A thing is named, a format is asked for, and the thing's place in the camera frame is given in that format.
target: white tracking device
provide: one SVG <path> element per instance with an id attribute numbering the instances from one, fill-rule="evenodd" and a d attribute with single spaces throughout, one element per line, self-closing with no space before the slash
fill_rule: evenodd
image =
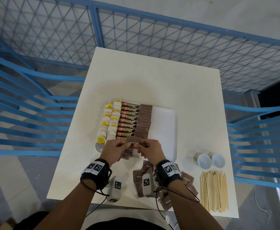
<path id="1" fill-rule="evenodd" d="M 119 176 L 114 176 L 110 179 L 107 201 L 109 202 L 116 202 L 120 200 L 122 194 L 122 187 L 123 187 L 123 178 Z"/>
<path id="2" fill-rule="evenodd" d="M 144 174 L 142 176 L 143 195 L 146 197 L 153 197 L 154 196 L 153 186 L 154 186 L 153 176 L 151 174 Z"/>

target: forearm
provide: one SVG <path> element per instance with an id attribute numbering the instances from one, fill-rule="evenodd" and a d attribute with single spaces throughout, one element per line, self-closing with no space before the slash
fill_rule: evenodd
<path id="1" fill-rule="evenodd" d="M 168 185 L 168 189 L 185 197 L 197 201 L 195 196 L 185 187 L 180 180 L 174 180 Z M 185 199 L 169 191 L 171 203 L 181 230 L 185 229 L 222 229 L 219 223 L 200 204 Z"/>
<path id="2" fill-rule="evenodd" d="M 85 184 L 96 190 L 92 180 L 84 180 Z M 35 228 L 35 230 L 67 229 L 79 230 L 94 196 L 94 192 L 79 183 L 74 190 Z"/>

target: metal mesh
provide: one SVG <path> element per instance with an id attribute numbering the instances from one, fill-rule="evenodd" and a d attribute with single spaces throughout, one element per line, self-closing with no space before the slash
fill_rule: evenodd
<path id="1" fill-rule="evenodd" d="M 88 8 L 53 0 L 0 0 L 0 37 L 20 55 L 86 66 L 96 47 Z"/>
<path id="2" fill-rule="evenodd" d="M 219 69 L 228 90 L 280 80 L 280 46 L 101 9 L 99 16 L 106 48 Z"/>

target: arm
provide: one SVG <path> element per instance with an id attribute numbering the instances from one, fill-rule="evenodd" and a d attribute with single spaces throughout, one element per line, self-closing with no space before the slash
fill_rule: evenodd
<path id="1" fill-rule="evenodd" d="M 130 146 L 125 140 L 108 140 L 100 155 L 109 166 L 117 162 L 123 151 Z M 96 190 L 92 180 L 84 180 L 90 188 Z M 79 183 L 72 192 L 51 211 L 36 227 L 35 230 L 79 230 L 81 229 L 94 192 Z"/>
<path id="2" fill-rule="evenodd" d="M 160 161 L 166 159 L 161 144 L 157 140 L 145 139 L 141 144 L 135 144 L 134 147 L 138 149 L 138 153 L 141 153 L 141 156 L 147 158 L 155 167 Z M 197 201 L 195 196 L 180 180 L 172 181 L 167 188 Z M 190 229 L 191 227 L 192 229 L 200 230 L 222 229 L 219 223 L 200 203 L 192 202 L 170 191 L 169 196 L 181 230 Z"/>

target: white table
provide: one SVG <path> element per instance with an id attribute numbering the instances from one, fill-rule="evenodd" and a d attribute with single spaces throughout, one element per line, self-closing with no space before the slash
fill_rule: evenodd
<path id="1" fill-rule="evenodd" d="M 95 149 L 103 103 L 121 98 L 176 111 L 178 116 L 177 159 L 181 171 L 194 177 L 200 193 L 202 169 L 194 162 L 198 152 L 225 157 L 229 210 L 215 216 L 238 218 L 223 96 L 218 69 L 131 54 L 97 47 L 47 195 L 64 199 L 78 184 L 81 171 L 99 157 Z M 109 205 L 156 209 L 154 198 L 137 198 L 132 171 L 142 160 L 121 160 L 111 169 L 123 176 L 123 194 Z M 104 197 L 95 194 L 93 203 Z"/>

